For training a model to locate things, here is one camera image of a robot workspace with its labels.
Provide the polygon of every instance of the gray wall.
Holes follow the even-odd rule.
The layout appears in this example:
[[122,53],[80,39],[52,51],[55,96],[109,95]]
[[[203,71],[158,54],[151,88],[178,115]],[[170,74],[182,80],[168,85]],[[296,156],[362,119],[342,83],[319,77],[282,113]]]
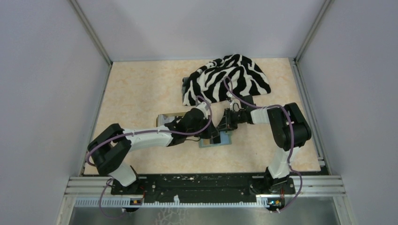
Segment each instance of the gray wall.
[[358,223],[398,224],[398,1],[336,0],[300,64]]
[[78,0],[110,58],[293,57],[324,0]]
[[0,1],[0,224],[54,224],[107,65],[66,0]]

